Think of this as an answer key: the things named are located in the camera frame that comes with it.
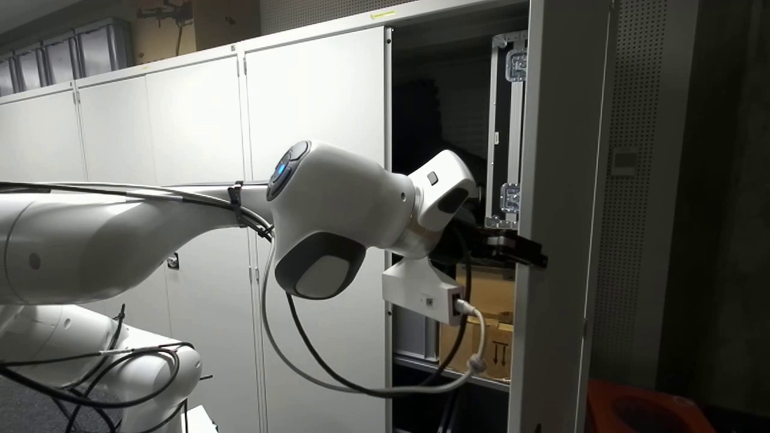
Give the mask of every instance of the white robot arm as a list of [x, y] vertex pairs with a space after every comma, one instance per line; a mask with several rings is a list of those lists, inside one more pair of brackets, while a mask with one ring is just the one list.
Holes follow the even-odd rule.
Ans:
[[[245, 216], [254, 214], [273, 221], [273, 274], [288, 293], [332, 299], [350, 285], [365, 249], [383, 249], [402, 255], [385, 272], [385, 302], [455, 322], [458, 287], [431, 268], [429, 254], [472, 192], [470, 171], [450, 152], [400, 177], [310, 143], [293, 146], [267, 186], [141, 190], [0, 183], [0, 364], [105, 350], [111, 321], [57, 307], [128, 292], [183, 243], [223, 227], [253, 227]], [[174, 344], [125, 327], [112, 350], [141, 343]], [[164, 400], [151, 416], [140, 416], [141, 429], [169, 420], [192, 390], [199, 358], [187, 348], [180, 354], [183, 386], [170, 388], [175, 398]], [[26, 374], [68, 386], [91, 369], [68, 366]], [[169, 366], [153, 358], [150, 369], [118, 369], [111, 381], [118, 388], [134, 378], [153, 390], [151, 384], [169, 378]]]

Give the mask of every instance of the white panel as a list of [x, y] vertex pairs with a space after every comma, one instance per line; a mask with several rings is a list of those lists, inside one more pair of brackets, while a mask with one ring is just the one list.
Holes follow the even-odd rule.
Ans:
[[144, 77], [79, 90], [89, 180], [153, 186]]
[[515, 269], [507, 432], [585, 429], [609, 20], [607, 0], [529, 2], [520, 237], [544, 247], [548, 268]]
[[[247, 54], [253, 177], [267, 179], [299, 141], [343, 148], [385, 165], [385, 32], [369, 29]], [[335, 302], [299, 304], [310, 339], [332, 369], [370, 388], [385, 386], [383, 254], [370, 250], [356, 281]], [[325, 378], [304, 350], [284, 292], [270, 285], [279, 344], [299, 366]], [[271, 433], [387, 429], [383, 400], [336, 394], [296, 378], [264, 350]]]
[[8, 180], [79, 180], [85, 174], [69, 93], [3, 103], [0, 146]]
[[[157, 180], [243, 180], [236, 59], [147, 76]], [[190, 339], [205, 374], [192, 404], [222, 432], [257, 432], [254, 330], [245, 232], [217, 232], [177, 250], [165, 269], [174, 337]]]
[[174, 337], [202, 354], [202, 374], [215, 375], [192, 393], [222, 432], [257, 432], [253, 287], [245, 233], [205, 233], [184, 247], [180, 269], [165, 269]]
[[[79, 90], [79, 118], [86, 179], [105, 183], [153, 186], [153, 156], [144, 77]], [[116, 316], [125, 304], [125, 322], [170, 336], [165, 281], [157, 269], [140, 287], [86, 308]]]
[[158, 183], [240, 180], [236, 59], [147, 77]]

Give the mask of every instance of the wall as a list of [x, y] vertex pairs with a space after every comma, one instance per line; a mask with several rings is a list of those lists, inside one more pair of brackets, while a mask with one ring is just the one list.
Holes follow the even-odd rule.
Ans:
[[133, 20], [128, 0], [81, 0], [35, 23], [0, 35], [0, 50], [26, 46], [40, 40], [59, 37], [74, 28], [100, 23], [107, 18]]
[[770, 6], [704, 0], [660, 384], [770, 416]]
[[343, 14], [359, 14], [403, 0], [259, 0], [259, 35], [273, 35]]

